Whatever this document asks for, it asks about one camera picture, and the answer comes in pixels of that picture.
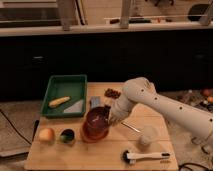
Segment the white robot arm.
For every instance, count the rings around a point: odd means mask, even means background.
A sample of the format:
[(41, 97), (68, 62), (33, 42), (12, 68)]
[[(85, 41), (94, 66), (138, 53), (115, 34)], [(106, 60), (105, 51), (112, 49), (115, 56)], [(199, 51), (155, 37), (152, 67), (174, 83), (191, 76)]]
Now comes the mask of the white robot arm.
[(126, 119), (136, 104), (144, 104), (186, 130), (213, 144), (213, 114), (159, 95), (154, 85), (144, 77), (130, 79), (122, 86), (122, 93), (110, 109), (110, 120), (115, 125)]

